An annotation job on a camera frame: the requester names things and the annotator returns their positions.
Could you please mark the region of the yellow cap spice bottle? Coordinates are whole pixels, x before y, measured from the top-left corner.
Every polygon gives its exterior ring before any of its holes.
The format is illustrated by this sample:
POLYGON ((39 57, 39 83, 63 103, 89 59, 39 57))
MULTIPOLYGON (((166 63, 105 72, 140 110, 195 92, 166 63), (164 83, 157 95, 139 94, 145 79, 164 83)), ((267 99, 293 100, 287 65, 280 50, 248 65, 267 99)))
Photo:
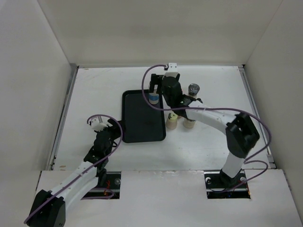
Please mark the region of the yellow cap spice bottle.
POLYGON ((178 124, 178 116, 175 113, 169 113, 166 120, 166 127, 170 130, 176 129, 178 124))

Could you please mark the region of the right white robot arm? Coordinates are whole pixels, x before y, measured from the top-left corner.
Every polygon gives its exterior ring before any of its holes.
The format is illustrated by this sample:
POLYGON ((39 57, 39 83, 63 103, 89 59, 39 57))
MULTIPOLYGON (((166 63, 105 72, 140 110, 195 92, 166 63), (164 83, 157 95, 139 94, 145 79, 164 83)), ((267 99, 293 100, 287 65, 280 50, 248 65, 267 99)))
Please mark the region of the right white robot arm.
POLYGON ((258 130, 247 113, 226 114, 220 111, 207 111, 197 94, 199 85, 190 84, 188 94, 183 94, 181 85, 176 77, 151 75, 149 91, 157 86, 156 93, 163 95, 167 105, 178 116, 188 121, 199 121, 209 125, 226 136, 229 155, 220 170, 220 183, 231 187, 237 181, 237 175, 250 150, 260 138, 258 130))

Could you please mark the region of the black grinder top bottle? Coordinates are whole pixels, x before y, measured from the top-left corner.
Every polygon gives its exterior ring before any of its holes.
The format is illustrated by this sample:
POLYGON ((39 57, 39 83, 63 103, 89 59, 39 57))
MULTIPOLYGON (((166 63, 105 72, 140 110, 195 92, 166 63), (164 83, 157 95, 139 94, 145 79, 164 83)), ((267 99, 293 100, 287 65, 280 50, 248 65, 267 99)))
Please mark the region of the black grinder top bottle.
POLYGON ((195 120, 184 119, 183 126, 187 129, 192 129, 195 125, 195 120))

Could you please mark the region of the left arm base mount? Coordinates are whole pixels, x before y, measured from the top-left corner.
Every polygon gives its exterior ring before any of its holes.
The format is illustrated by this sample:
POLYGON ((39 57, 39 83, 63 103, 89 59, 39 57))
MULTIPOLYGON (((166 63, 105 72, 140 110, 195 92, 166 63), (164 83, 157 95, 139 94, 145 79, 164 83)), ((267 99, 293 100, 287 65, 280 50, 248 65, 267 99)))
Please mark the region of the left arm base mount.
POLYGON ((98 179, 98 184, 84 195, 82 200, 106 200, 119 199, 122 173, 104 170, 98 179))

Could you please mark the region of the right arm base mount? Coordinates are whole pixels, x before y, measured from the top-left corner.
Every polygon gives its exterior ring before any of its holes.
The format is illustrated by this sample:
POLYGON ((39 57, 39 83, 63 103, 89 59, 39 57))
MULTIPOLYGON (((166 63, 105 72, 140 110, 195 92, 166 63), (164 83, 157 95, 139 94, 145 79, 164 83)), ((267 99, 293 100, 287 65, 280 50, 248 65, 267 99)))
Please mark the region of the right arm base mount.
POLYGON ((246 181, 243 170, 233 179, 223 176, 220 171, 204 172, 204 178, 208 199, 250 199, 248 184, 243 183, 246 181))

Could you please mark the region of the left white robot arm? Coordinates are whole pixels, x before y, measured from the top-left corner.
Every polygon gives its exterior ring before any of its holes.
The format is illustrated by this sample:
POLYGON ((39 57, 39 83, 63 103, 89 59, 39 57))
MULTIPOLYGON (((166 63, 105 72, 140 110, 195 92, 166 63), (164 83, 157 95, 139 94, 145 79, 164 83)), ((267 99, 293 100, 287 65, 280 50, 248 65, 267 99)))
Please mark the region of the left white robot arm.
POLYGON ((106 124, 98 123, 101 117, 101 114, 96 114, 87 119, 87 124, 96 132, 96 139, 81 164, 60 184, 36 194, 25 225, 63 227, 67 212, 75 203, 94 187, 105 186, 108 158, 122 142, 124 124, 111 116, 106 124))

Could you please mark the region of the blue label silver cap bottle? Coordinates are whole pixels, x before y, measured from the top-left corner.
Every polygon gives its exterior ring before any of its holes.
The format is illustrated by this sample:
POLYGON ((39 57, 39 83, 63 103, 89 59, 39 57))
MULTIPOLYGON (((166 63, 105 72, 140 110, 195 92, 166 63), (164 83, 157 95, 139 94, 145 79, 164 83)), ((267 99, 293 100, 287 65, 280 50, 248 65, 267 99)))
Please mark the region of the blue label silver cap bottle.
POLYGON ((154 90, 149 93, 149 103, 151 105, 156 105, 159 102, 159 94, 157 94, 157 91, 154 90))

